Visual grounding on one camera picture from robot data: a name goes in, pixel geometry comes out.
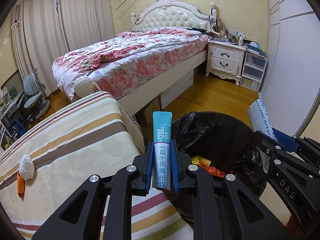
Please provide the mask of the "floral bedding bed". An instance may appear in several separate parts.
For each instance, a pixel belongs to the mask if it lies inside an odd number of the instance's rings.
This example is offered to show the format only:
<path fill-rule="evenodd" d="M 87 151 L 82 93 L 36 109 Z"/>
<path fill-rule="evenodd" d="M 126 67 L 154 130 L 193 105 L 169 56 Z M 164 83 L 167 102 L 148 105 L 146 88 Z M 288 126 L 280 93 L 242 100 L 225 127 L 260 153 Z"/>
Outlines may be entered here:
<path fill-rule="evenodd" d="M 180 78 L 204 63 L 209 37 L 199 31 L 161 27 L 70 51 L 52 64 L 53 77 L 69 100 L 80 96 L 76 80 L 92 80 L 135 115 Z"/>

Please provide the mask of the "white tufted headboard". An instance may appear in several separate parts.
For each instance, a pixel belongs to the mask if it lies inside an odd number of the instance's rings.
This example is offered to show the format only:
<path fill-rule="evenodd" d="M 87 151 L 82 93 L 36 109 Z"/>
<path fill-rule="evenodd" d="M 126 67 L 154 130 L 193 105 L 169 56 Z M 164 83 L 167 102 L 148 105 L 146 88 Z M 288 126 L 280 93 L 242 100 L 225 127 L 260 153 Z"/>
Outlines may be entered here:
<path fill-rule="evenodd" d="M 158 0 L 144 12 L 131 14 L 132 31 L 148 32 L 161 27 L 200 28 L 212 31 L 216 25 L 215 3 L 210 4 L 209 14 L 197 6 L 176 0 Z"/>

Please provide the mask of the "white wardrobe door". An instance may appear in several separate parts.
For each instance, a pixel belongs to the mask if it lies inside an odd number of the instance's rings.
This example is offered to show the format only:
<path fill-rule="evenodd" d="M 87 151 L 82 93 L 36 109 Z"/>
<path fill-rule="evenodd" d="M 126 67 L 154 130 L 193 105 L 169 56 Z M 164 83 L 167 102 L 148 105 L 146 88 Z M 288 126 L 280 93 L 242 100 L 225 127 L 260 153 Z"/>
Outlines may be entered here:
<path fill-rule="evenodd" d="M 272 127 L 300 136 L 319 105 L 319 19 L 307 0 L 269 0 L 268 67 L 260 90 Z"/>

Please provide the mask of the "grey white milk powder pouch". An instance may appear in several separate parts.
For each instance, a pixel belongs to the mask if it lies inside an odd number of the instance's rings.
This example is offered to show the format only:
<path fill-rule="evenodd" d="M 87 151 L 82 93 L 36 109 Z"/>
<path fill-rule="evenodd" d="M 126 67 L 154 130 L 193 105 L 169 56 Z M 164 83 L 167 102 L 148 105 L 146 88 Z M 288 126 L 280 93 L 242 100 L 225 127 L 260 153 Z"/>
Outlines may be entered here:
<path fill-rule="evenodd" d="M 261 98 L 258 98 L 249 106 L 247 114 L 253 131 L 259 131 L 271 139 L 278 141 L 274 135 L 270 119 Z"/>

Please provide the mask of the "grey blue desk chair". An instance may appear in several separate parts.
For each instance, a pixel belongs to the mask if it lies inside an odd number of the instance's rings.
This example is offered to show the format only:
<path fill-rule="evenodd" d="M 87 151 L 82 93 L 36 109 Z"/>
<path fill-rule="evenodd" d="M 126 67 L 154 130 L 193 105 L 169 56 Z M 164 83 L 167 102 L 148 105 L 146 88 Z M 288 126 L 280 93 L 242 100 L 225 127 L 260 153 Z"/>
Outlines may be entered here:
<path fill-rule="evenodd" d="M 42 120 L 50 108 L 50 101 L 45 98 L 46 86 L 38 80 L 37 69 L 24 78 L 23 90 L 28 96 L 24 109 L 31 110 L 27 120 L 30 124 Z"/>

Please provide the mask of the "teal probiotic sachet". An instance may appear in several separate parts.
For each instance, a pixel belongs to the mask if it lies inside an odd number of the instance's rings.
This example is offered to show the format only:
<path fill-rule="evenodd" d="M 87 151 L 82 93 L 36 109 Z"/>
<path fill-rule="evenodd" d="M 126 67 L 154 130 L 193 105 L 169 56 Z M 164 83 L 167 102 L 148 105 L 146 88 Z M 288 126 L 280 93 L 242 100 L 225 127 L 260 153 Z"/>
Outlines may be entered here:
<path fill-rule="evenodd" d="M 152 187 L 170 190 L 170 141 L 172 113 L 153 112 L 153 179 Z"/>

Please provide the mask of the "translucent plastic drawer unit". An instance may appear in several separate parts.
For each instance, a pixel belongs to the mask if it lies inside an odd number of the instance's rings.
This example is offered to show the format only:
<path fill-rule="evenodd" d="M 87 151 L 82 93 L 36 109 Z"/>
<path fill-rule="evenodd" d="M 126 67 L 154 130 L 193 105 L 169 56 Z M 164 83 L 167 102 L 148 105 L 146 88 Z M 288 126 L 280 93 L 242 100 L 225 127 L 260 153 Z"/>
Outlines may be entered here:
<path fill-rule="evenodd" d="M 263 82 L 267 58 L 250 50 L 246 51 L 241 71 L 240 86 L 259 92 Z"/>

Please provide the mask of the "study desk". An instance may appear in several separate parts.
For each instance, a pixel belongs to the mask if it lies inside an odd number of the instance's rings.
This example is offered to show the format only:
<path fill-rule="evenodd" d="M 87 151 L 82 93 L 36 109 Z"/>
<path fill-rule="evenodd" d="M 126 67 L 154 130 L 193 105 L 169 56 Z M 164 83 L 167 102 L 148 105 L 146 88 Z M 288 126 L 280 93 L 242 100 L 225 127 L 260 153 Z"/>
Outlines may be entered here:
<path fill-rule="evenodd" d="M 8 145 L 11 145 L 16 135 L 16 128 L 12 128 L 11 123 L 15 120 L 21 124 L 25 121 L 25 118 L 20 113 L 20 107 L 24 100 L 24 91 L 19 92 L 12 99 L 10 93 L 6 94 L 8 98 L 1 98 L 1 151 L 4 151 Z"/>

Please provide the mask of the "white two-drawer nightstand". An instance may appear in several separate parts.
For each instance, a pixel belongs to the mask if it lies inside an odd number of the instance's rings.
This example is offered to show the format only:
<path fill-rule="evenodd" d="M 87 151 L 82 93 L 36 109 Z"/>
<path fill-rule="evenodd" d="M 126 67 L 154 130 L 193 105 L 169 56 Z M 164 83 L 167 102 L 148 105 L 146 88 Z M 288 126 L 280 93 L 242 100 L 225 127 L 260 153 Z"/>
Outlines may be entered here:
<path fill-rule="evenodd" d="M 207 45 L 205 76 L 213 74 L 221 79 L 234 80 L 235 84 L 239 86 L 246 48 L 214 40 L 209 40 Z"/>

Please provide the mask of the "red plastic bag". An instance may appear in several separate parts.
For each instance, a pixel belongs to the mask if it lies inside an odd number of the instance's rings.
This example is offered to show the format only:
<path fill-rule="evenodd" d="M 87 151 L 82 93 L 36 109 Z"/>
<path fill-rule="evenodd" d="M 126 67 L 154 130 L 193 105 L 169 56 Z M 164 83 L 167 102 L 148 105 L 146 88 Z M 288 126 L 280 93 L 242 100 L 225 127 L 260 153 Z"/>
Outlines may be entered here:
<path fill-rule="evenodd" d="M 213 166 L 202 166 L 201 164 L 198 164 L 198 166 L 204 168 L 212 176 L 223 178 L 227 175 L 227 172 L 220 171 Z"/>

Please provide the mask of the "white tissue ball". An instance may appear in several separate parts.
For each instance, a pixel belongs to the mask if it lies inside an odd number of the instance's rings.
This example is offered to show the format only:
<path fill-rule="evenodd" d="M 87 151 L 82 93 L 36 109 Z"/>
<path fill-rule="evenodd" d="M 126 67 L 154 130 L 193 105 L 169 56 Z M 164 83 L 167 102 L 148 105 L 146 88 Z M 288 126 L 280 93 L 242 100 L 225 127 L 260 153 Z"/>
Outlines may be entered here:
<path fill-rule="evenodd" d="M 24 155 L 20 161 L 18 172 L 25 179 L 33 179 L 35 174 L 35 165 L 29 155 Z"/>

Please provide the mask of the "white storage box under bed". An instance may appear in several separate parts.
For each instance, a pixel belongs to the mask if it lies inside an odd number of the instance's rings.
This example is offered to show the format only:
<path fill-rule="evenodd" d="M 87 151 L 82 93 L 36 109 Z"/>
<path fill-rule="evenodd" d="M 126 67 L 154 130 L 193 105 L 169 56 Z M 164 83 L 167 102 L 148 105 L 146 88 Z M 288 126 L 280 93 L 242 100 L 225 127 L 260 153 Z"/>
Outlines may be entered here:
<path fill-rule="evenodd" d="M 183 94 L 194 83 L 194 71 L 190 71 L 188 74 L 180 78 L 177 82 L 171 85 L 161 94 L 162 108 L 167 107 L 181 94 Z"/>

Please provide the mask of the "yellow foam net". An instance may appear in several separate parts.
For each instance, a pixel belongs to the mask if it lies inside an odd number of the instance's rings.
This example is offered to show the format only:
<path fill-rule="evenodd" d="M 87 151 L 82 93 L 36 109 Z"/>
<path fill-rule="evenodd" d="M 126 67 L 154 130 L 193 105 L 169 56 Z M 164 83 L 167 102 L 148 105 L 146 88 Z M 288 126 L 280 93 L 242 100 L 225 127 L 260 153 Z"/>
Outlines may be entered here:
<path fill-rule="evenodd" d="M 202 164 L 200 163 L 200 160 L 199 160 L 197 157 L 192 157 L 192 158 L 191 158 L 191 162 L 192 162 L 192 164 L 194 164 L 194 165 L 197 165 L 197 166 L 202 167 Z"/>

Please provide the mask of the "small orange wrapper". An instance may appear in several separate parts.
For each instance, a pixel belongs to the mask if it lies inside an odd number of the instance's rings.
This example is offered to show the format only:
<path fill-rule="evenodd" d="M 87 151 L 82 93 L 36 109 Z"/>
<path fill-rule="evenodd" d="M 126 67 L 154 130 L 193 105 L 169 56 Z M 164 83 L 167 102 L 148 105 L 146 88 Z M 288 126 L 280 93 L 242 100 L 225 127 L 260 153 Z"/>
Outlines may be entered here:
<path fill-rule="evenodd" d="M 24 193 L 25 193 L 25 179 L 18 172 L 17 173 L 17 194 L 20 198 L 23 198 Z"/>

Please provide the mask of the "black lined trash bin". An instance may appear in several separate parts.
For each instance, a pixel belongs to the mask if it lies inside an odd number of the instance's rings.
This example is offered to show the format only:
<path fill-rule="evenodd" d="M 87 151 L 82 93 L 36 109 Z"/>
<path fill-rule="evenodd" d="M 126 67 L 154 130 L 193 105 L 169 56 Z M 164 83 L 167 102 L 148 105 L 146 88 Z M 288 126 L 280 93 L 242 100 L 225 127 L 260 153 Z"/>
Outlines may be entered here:
<path fill-rule="evenodd" d="M 221 173 L 232 173 L 260 197 L 266 187 L 254 131 L 241 120 L 217 112 L 189 112 L 172 123 L 171 137 L 178 150 L 210 160 Z"/>

